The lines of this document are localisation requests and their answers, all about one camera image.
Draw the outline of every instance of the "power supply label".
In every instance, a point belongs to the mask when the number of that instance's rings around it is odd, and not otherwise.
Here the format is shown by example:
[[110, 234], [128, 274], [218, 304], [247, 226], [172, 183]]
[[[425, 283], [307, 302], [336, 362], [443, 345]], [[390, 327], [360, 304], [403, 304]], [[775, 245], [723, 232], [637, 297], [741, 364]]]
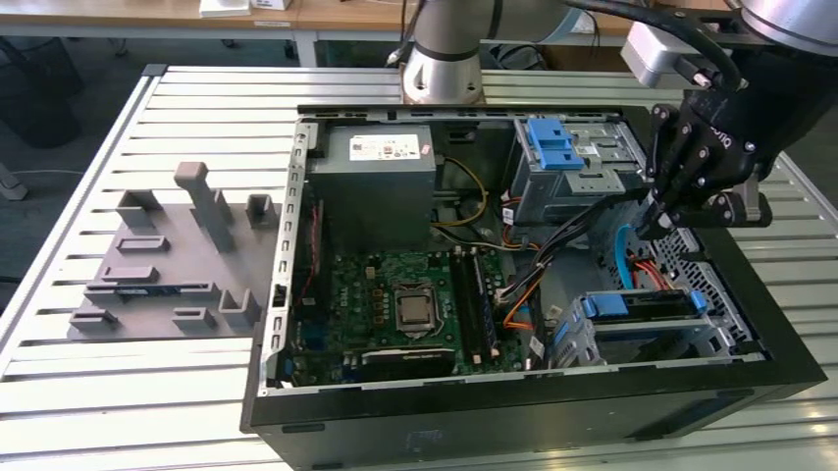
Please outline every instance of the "power supply label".
[[419, 154], [417, 134], [362, 134], [350, 139], [350, 160], [413, 160]]

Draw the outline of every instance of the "motherboard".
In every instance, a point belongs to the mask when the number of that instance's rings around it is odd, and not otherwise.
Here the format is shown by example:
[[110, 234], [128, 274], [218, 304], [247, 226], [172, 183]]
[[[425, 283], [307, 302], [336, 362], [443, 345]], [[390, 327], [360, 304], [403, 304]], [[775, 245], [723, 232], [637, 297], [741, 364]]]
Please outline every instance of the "motherboard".
[[327, 314], [300, 326], [298, 384], [522, 370], [519, 339], [482, 305], [503, 283], [491, 249], [336, 256]]

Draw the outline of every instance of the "screw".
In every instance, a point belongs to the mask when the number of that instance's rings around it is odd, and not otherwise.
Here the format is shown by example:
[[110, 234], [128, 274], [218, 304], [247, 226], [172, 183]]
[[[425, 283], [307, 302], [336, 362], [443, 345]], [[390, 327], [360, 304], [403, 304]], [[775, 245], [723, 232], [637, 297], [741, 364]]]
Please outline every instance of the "screw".
[[701, 73], [693, 76], [693, 81], [702, 88], [710, 88], [713, 86], [713, 81]]

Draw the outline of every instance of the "metal slatted surface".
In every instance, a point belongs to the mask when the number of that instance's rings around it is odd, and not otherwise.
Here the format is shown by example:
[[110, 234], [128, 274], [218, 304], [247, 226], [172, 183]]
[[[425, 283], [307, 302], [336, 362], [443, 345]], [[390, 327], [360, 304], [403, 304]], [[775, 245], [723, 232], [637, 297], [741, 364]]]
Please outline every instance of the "metal slatted surface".
[[[679, 99], [678, 92], [645, 89], [613, 74], [493, 72], [486, 94], [493, 103], [650, 106]], [[228, 201], [244, 201], [254, 189], [282, 201], [296, 105], [398, 101], [395, 73], [370, 70], [172, 67], [162, 78], [140, 80], [0, 318], [0, 468], [286, 468], [259, 439], [239, 432], [250, 339], [68, 343], [70, 312], [119, 226], [122, 190], [152, 188], [162, 201], [187, 201], [171, 171], [179, 161], [198, 159]], [[745, 458], [770, 469], [838, 467], [829, 441], [838, 435], [834, 210], [786, 160], [765, 192], [775, 225], [733, 233], [833, 380], [677, 441], [475, 458], [443, 467], [705, 470]]]

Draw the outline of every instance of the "desk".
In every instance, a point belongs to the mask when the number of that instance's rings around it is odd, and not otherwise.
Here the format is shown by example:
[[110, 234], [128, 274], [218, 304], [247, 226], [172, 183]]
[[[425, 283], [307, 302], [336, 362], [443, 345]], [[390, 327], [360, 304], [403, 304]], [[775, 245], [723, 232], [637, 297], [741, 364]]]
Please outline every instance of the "desk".
[[[490, 104], [681, 100], [677, 90], [643, 88], [627, 74], [489, 71], [483, 82]], [[394, 70], [377, 69], [171, 67], [140, 78], [0, 317], [3, 469], [291, 471], [239, 431], [251, 339], [68, 342], [68, 319], [122, 224], [114, 208], [124, 189], [152, 187], [160, 201], [178, 200], [171, 171], [200, 159], [220, 174], [227, 201], [244, 202], [258, 187], [282, 203], [298, 105], [395, 104], [398, 84]], [[789, 157], [777, 163], [762, 186], [774, 225], [733, 236], [830, 381], [682, 439], [398, 469], [836, 469], [838, 217]]]
[[[316, 67], [319, 40], [398, 41], [397, 0], [295, 0], [286, 11], [252, 9], [247, 17], [207, 19], [199, 18], [199, 3], [200, 0], [4, 0], [0, 34], [291, 39], [298, 43], [303, 67]], [[625, 20], [602, 17], [602, 45], [622, 45], [630, 25]], [[559, 43], [590, 45], [590, 27], [587, 31], [569, 34]]]
[[286, 39], [302, 0], [291, 9], [252, 9], [246, 17], [200, 18], [200, 0], [3, 0], [0, 34], [171, 39]]
[[[414, 12], [417, 0], [409, 0], [407, 19]], [[609, 15], [595, 14], [599, 23], [601, 45], [622, 46], [631, 22]], [[401, 30], [399, 0], [303, 0], [296, 21], [295, 37], [300, 49], [300, 60], [314, 54], [319, 40], [332, 41], [398, 41]], [[550, 44], [590, 46], [594, 23], [582, 17], [574, 32]]]

